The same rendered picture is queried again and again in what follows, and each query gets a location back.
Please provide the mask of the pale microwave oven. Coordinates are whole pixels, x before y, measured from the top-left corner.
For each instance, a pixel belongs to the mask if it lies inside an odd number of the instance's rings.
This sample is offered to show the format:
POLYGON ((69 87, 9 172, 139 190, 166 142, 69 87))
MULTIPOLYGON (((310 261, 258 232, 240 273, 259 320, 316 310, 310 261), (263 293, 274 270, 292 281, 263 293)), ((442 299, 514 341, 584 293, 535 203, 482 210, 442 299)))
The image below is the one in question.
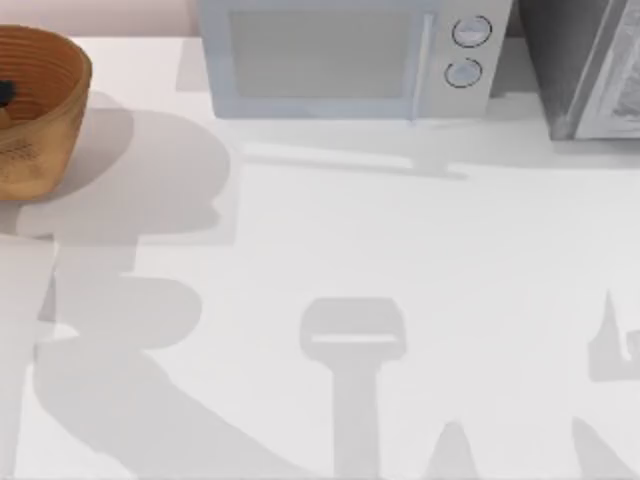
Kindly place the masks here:
POLYGON ((474 118, 486 110, 497 63, 509 23, 513 0, 439 0, 433 21, 427 78, 421 98, 421 119, 474 118), (455 23, 481 15, 493 25, 488 41, 477 48, 461 48, 452 38, 455 23), (484 69, 482 79, 469 88, 455 89, 444 79, 450 62, 472 58, 484 69))

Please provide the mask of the brown wicker basket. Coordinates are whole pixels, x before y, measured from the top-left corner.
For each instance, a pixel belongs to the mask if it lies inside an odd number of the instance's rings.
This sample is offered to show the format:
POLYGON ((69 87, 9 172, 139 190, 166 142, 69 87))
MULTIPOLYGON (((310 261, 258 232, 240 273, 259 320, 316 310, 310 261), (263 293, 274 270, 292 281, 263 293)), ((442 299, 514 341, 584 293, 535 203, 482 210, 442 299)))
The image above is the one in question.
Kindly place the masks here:
POLYGON ((0 24, 0 80, 16 87, 0 109, 0 201, 32 200, 61 182, 84 119, 93 66, 69 38, 0 24))

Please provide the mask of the microwave knob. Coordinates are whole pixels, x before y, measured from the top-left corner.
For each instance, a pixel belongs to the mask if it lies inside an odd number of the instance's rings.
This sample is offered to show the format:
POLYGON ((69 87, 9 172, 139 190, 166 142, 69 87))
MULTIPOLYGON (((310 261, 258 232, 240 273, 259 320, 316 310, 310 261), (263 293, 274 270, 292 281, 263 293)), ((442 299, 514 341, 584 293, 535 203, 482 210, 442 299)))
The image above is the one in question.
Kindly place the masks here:
POLYGON ((461 48, 477 48, 489 40, 492 31, 490 20, 476 15, 458 20, 452 29, 452 38, 461 48))
POLYGON ((477 84, 483 76, 482 64, 472 58, 450 62, 444 70, 446 83, 455 89, 465 89, 477 84))

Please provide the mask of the microwave door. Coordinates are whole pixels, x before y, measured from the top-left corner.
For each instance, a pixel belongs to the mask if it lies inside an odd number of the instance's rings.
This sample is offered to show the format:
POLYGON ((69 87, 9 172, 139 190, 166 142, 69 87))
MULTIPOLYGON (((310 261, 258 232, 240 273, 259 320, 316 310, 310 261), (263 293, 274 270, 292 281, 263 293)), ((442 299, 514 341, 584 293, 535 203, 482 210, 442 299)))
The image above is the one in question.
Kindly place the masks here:
POLYGON ((224 119, 408 119, 439 0, 197 0, 224 119))

